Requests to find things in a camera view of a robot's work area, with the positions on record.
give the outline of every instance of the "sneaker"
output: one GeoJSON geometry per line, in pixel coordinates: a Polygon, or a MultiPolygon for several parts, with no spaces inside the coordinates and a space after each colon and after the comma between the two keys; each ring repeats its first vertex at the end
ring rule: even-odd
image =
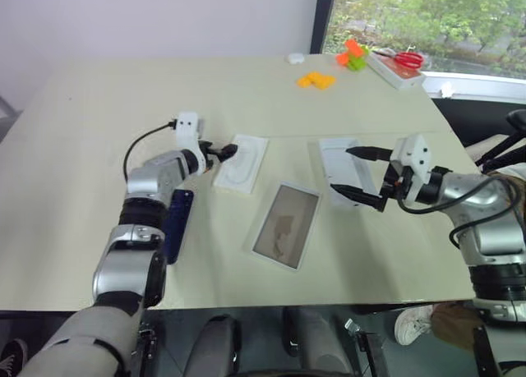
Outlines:
{"type": "Polygon", "coordinates": [[[397,343],[408,346],[421,334],[431,332],[431,314],[433,305],[402,311],[394,323],[394,338],[397,343]]]}
{"type": "Polygon", "coordinates": [[[15,377],[27,362],[27,345],[15,338],[3,348],[0,356],[0,377],[15,377]]]}

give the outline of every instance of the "white box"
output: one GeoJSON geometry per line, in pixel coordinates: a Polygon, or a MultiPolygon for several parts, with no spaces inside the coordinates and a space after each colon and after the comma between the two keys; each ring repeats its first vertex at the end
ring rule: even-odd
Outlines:
{"type": "Polygon", "coordinates": [[[420,71],[404,67],[391,57],[370,53],[366,61],[376,73],[397,90],[405,90],[415,85],[422,85],[426,79],[425,75],[420,71]]]}
{"type": "Polygon", "coordinates": [[[238,151],[231,159],[221,163],[214,186],[250,194],[256,182],[268,140],[262,137],[235,135],[233,143],[238,145],[238,151]]]}
{"type": "Polygon", "coordinates": [[[355,186],[367,194],[378,195],[367,162],[345,152],[346,149],[359,146],[358,140],[352,138],[321,139],[319,144],[330,203],[334,207],[353,209],[362,204],[347,199],[332,189],[330,184],[355,186]]]}

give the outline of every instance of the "white wall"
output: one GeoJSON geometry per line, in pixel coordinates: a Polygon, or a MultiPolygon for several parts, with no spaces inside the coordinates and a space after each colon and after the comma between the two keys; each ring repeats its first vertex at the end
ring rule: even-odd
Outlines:
{"type": "Polygon", "coordinates": [[[23,109],[73,57],[308,53],[316,0],[0,0],[0,95],[23,109]]]}

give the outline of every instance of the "orange toy block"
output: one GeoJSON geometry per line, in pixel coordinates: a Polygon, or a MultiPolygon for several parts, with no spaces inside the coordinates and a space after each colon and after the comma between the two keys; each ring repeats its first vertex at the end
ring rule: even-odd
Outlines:
{"type": "Polygon", "coordinates": [[[356,58],[360,58],[362,55],[365,54],[363,48],[361,48],[357,41],[354,39],[349,39],[348,41],[346,41],[345,46],[347,47],[348,53],[352,54],[356,58]]]}
{"type": "Polygon", "coordinates": [[[314,85],[320,90],[330,87],[336,81],[334,76],[322,76],[321,79],[317,80],[314,85]]]}
{"type": "Polygon", "coordinates": [[[336,55],[336,62],[342,65],[343,67],[348,63],[348,53],[341,53],[336,55]]]}
{"type": "Polygon", "coordinates": [[[309,85],[312,84],[312,81],[307,76],[305,76],[296,81],[296,84],[302,88],[307,88],[309,85]]]}
{"type": "Polygon", "coordinates": [[[311,73],[308,73],[305,77],[313,83],[316,83],[316,81],[323,77],[323,75],[318,71],[312,71],[311,73]]]}

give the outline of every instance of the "chair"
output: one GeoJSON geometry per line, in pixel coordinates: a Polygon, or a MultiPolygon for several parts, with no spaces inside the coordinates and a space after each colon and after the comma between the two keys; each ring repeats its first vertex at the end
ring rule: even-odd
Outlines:
{"type": "Polygon", "coordinates": [[[487,151],[475,163],[477,166],[482,165],[483,173],[488,173],[515,163],[526,162],[526,145],[499,156],[499,154],[503,153],[508,148],[515,145],[515,143],[526,137],[526,109],[518,109],[509,112],[506,116],[506,120],[515,129],[515,133],[487,151]]]}

